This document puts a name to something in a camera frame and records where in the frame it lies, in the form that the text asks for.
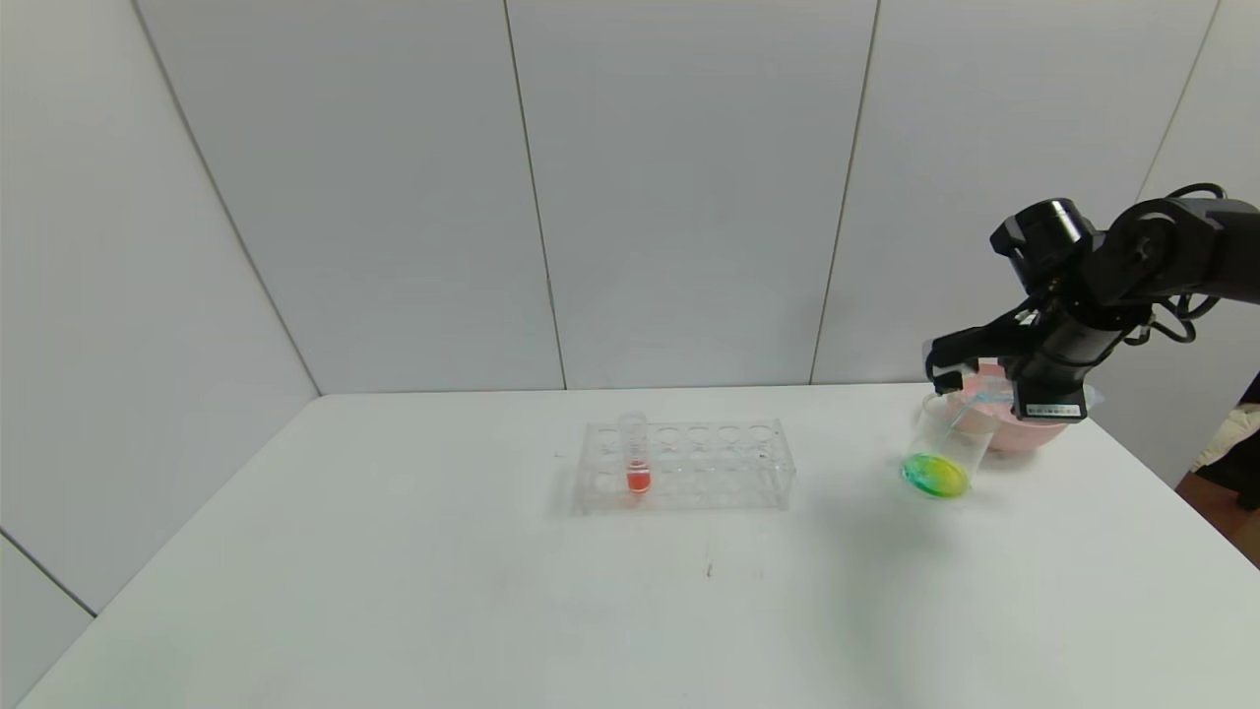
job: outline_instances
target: pink container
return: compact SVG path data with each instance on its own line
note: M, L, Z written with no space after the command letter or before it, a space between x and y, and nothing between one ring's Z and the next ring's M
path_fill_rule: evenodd
M976 390L979 389L979 378L1005 379L1005 373L1003 373L1002 368L998 365L980 363L980 372L978 377L963 380L963 397L965 400L970 400L975 397ZM975 404L974 408L1000 422L998 433L993 434L993 441L989 442L990 451L999 451L1003 453L1027 453L1050 443L1056 436L1067 428L1067 424L1021 422L1014 414L1011 413L1009 404L982 402Z

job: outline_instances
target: yellow liquid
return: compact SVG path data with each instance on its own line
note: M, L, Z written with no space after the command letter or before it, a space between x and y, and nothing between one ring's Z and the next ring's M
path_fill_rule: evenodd
M953 461L919 453L901 465L901 477L932 497L958 497L966 492L966 474Z

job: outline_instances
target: black cable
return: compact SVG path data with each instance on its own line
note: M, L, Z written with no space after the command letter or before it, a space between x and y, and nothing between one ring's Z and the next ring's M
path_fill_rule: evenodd
M1196 181L1194 184L1187 184L1186 186L1169 191L1168 198L1186 196L1187 194L1194 191L1211 191L1218 199L1225 199L1225 188L1211 181Z
M1211 181L1196 181L1194 184L1187 184L1186 186L1174 189L1168 193L1168 199L1176 199L1178 196L1184 196L1187 194L1193 194L1196 191L1210 191L1215 194L1218 199L1225 199L1225 188ZM1191 307L1189 305L1191 302L1189 298L1191 295L1184 293L1177 297L1176 305L1173 305L1172 300L1167 297L1155 302L1155 305L1159 305L1164 310L1172 312L1173 317L1177 317L1177 321L1181 322L1184 331L1173 331L1172 329L1168 327L1168 325L1157 320L1154 312L1152 312L1150 319L1147 320L1144 325L1142 325L1142 327L1138 330L1138 334L1134 336L1124 337L1124 343L1133 345L1145 344L1147 341L1150 340L1150 330L1153 329L1164 332L1164 335L1167 335L1168 339L1172 339L1173 341L1181 341L1181 343L1194 341L1194 337L1198 336L1198 332L1194 330L1194 324L1191 320L1197 320L1198 317L1206 315L1208 310L1215 307L1216 303L1221 301L1221 298L1216 297L1215 295L1208 295L1207 297L1203 298L1202 302L1200 302L1193 307Z
M1191 307L1189 295L1182 295L1181 297L1177 298L1177 310L1173 312L1173 315L1178 320L1197 320L1203 315L1206 315L1208 310L1216 307L1216 303L1220 301L1221 301L1220 297L1215 295L1208 295L1197 306Z
M1147 324L1142 325L1142 329L1138 331L1135 336L1124 337L1125 344L1137 346L1139 344L1145 344L1150 341L1150 330L1153 329L1162 331L1164 336L1167 336L1173 341L1179 341L1182 344L1188 344L1191 341L1194 341L1194 339L1198 336L1198 331L1194 329L1194 322L1192 322L1191 320L1211 310L1212 305L1216 305L1216 302L1210 303L1207 302L1207 300L1205 300L1197 307L1188 309L1189 296L1182 295L1181 297L1178 297L1177 305L1173 305L1172 301L1168 300L1167 297L1155 302L1155 305L1159 305L1164 310L1172 312L1172 315L1177 317L1177 321L1181 322L1184 331L1173 331L1171 327L1168 327L1168 325L1157 320L1154 312L1152 312L1150 319L1147 321Z

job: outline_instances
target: test tube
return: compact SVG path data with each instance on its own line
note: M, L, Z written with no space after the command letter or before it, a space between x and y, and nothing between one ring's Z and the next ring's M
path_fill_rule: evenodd
M626 465L626 487L643 495L651 487L651 468L648 466L648 418L639 412L622 414L617 421L621 432L621 456Z

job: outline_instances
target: clear plastic cup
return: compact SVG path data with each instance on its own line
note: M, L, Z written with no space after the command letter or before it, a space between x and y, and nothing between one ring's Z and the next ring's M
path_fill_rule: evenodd
M901 476L937 499L964 495L1000 422L973 409L959 393L924 400Z

